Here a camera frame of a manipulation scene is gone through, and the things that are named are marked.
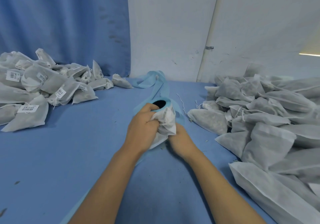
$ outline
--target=blue tablecloth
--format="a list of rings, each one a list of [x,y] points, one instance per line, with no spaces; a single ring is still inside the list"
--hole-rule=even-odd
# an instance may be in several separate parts
[[[170,97],[186,111],[206,97],[204,83],[168,82]],[[121,147],[133,108],[152,88],[96,91],[99,99],[49,109],[46,125],[14,133],[0,132],[0,223],[58,224],[90,189]],[[275,223],[234,181],[228,163],[236,157],[215,142],[217,135],[185,120],[198,148],[246,201]],[[157,148],[135,169],[116,223],[214,222],[190,168]]]

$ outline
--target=wall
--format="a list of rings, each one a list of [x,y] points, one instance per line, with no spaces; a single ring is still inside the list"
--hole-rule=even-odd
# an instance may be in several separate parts
[[[269,74],[319,76],[319,57],[298,55],[320,22],[320,0],[217,0],[198,81],[241,75],[249,62]]]
[[[128,0],[131,74],[196,81],[216,0]]]

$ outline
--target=white label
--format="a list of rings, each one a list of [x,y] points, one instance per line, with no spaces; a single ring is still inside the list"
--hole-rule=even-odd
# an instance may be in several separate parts
[[[87,87],[85,87],[85,86],[80,85],[79,88],[80,88],[82,91],[88,91],[88,90],[87,90]]]
[[[66,91],[64,91],[62,88],[59,88],[57,92],[55,92],[55,95],[61,99],[63,97],[63,95],[66,94]]]
[[[38,109],[39,105],[22,105],[18,109],[18,113],[32,113]]]
[[[6,80],[20,82],[20,73],[7,70]]]
[[[43,76],[41,73],[38,72],[37,74],[37,78],[40,79],[42,82],[45,82],[47,79],[46,79],[46,76]]]

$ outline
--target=blue curtain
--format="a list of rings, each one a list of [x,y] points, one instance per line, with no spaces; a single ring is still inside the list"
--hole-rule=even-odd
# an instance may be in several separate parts
[[[92,66],[105,75],[130,74],[128,0],[0,0],[0,53]]]

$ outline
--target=hand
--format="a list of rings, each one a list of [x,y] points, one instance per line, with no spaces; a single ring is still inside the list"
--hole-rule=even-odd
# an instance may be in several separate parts
[[[198,148],[182,125],[176,123],[176,128],[177,134],[169,136],[170,145],[176,154],[186,160],[186,158],[192,156]]]
[[[143,154],[149,149],[156,137],[159,127],[159,121],[152,120],[151,117],[155,112],[151,110],[159,109],[157,105],[147,103],[131,120],[125,142],[122,146],[129,149],[130,152]]]

